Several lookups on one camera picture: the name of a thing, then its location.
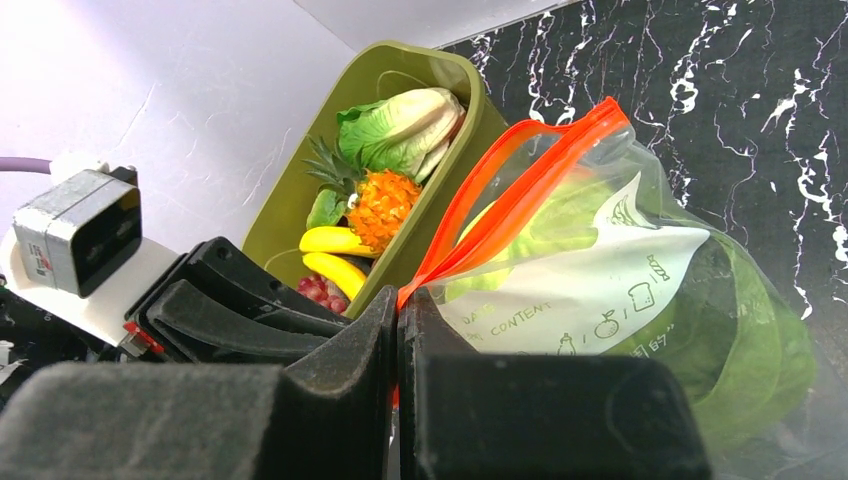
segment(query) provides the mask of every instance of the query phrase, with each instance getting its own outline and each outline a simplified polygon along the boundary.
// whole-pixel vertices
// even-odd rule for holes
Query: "toy banana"
[[[303,234],[300,251],[305,253],[343,253],[359,257],[377,258],[379,254],[362,244],[347,227],[315,227]]]
[[[353,301],[365,284],[365,274],[343,258],[329,253],[313,252],[303,256],[303,264],[313,272],[327,277]]]

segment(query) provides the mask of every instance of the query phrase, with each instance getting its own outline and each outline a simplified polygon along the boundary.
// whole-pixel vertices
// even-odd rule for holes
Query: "plastic storage box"
[[[307,135],[335,141],[336,113],[423,87],[444,87],[467,108],[450,151],[433,172],[397,236],[377,260],[345,315],[357,318],[384,285],[408,283],[445,209],[480,157],[506,130],[506,122],[486,97],[474,66],[450,53],[380,42],[360,53],[345,69]],[[304,173],[302,161],[314,154],[302,139],[282,177],[262,206],[244,242],[244,253],[283,283],[296,286],[310,272],[297,251],[320,181]]]

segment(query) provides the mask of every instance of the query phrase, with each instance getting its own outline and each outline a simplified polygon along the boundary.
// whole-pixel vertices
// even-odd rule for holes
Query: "black plastic part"
[[[685,396],[658,362],[469,354],[424,290],[398,335],[405,480],[711,478]]]
[[[5,278],[0,275],[0,285]],[[11,342],[11,376],[0,365],[0,410],[40,368],[63,361],[115,361],[118,350],[0,286],[0,340]]]
[[[181,256],[126,319],[164,346],[159,361],[195,363],[288,364],[350,322],[279,282],[223,237]]]
[[[285,368],[45,369],[0,417],[0,478],[384,478],[396,301]]]
[[[138,172],[135,170],[130,170],[126,167],[118,167],[109,172],[108,175],[115,180],[120,180],[138,188]]]
[[[210,300],[186,280],[169,285],[147,315],[159,331],[170,329],[229,352],[277,358],[284,363],[306,356],[327,340],[249,320]],[[212,357],[198,360],[215,361]]]

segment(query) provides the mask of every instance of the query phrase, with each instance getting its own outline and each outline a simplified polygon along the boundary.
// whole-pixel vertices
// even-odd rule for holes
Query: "ziplock bag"
[[[508,130],[399,307],[422,286],[482,353],[664,363],[719,478],[848,475],[842,383],[747,252],[677,204],[612,99],[570,125]]]

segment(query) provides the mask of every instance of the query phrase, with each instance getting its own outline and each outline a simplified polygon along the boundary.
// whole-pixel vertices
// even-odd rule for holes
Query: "white label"
[[[439,306],[481,352],[600,354],[669,304],[705,229],[658,227],[636,210],[641,174],[598,209],[587,249],[528,260],[495,292],[472,291]]]

